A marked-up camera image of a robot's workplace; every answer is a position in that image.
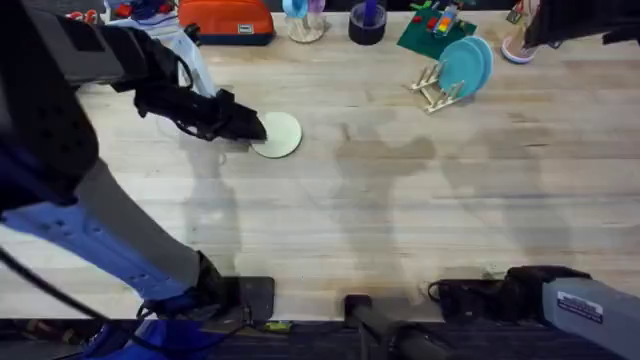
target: label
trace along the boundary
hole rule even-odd
[[[238,34],[253,34],[253,24],[238,24]]]
[[[558,307],[582,316],[585,319],[602,324],[604,314],[602,306],[589,300],[558,291]]]

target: cable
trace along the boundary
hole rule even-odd
[[[223,335],[221,338],[219,338],[216,341],[213,341],[207,345],[203,345],[197,348],[189,348],[189,349],[175,349],[175,348],[167,348],[167,347],[163,347],[163,346],[158,346],[156,344],[152,344],[150,342],[148,342],[147,340],[138,337],[135,334],[135,329],[133,329],[132,331],[123,329],[122,327],[119,326],[119,324],[111,319],[109,319],[107,316],[101,314],[100,312],[86,306],[85,304],[77,301],[76,299],[72,298],[71,296],[65,294],[64,292],[62,292],[61,290],[59,290],[58,288],[56,288],[55,286],[53,286],[51,283],[49,283],[48,281],[42,279],[39,275],[37,275],[36,273],[34,273],[33,271],[27,269],[24,265],[22,265],[18,260],[16,260],[11,254],[9,254],[3,247],[0,246],[0,261],[2,261],[11,271],[13,271],[14,273],[16,273],[18,276],[20,276],[22,279],[24,279],[25,281],[29,282],[31,285],[37,287],[38,289],[42,290],[43,292],[47,293],[48,295],[52,296],[53,298],[55,298],[56,300],[66,304],[67,306],[81,312],[84,315],[87,315],[88,317],[94,319],[94,320],[100,320],[102,322],[108,323],[110,325],[113,325],[116,329],[123,331],[125,333],[127,333],[127,336],[129,337],[129,339],[134,342],[136,345],[142,346],[145,349],[148,350],[152,350],[155,352],[159,352],[162,354],[183,354],[183,353],[195,353],[195,352],[200,352],[200,351],[204,351],[207,349],[211,349],[214,348],[220,344],[222,344],[224,341],[226,341],[227,339],[229,339],[230,337],[234,336],[235,334],[237,334],[239,331],[243,330],[244,328],[247,327],[247,324],[243,324],[242,326],[232,330],[231,332]]]

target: wooden table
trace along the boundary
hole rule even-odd
[[[495,48],[495,74],[427,116],[403,85],[431,60],[395,45],[410,16],[391,14],[371,47],[330,14],[312,45],[202,48],[241,103],[300,120],[304,142],[281,160],[140,119],[132,94],[80,97],[126,191],[223,273],[273,276],[278,318],[337,318],[362,291],[429,317],[420,283],[522,264],[573,266],[640,295],[637,44],[571,41],[515,66],[498,56],[505,13],[466,13]],[[137,296],[94,266],[5,229],[0,239],[80,300],[134,315]],[[80,316],[6,270],[0,283],[0,317]]]

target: green board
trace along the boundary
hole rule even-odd
[[[473,35],[477,26],[465,21],[461,27],[458,22],[453,26],[449,34],[445,37],[437,38],[427,30],[427,23],[432,17],[440,18],[442,13],[431,8],[418,10],[415,16],[421,16],[420,23],[410,22],[404,31],[404,34],[398,40],[398,45],[415,51],[418,54],[428,56],[438,60],[444,49],[454,41],[458,41],[466,36]]]

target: orange box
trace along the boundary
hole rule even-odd
[[[275,36],[273,18],[260,0],[182,0],[180,25],[197,24],[208,45],[267,45]]]

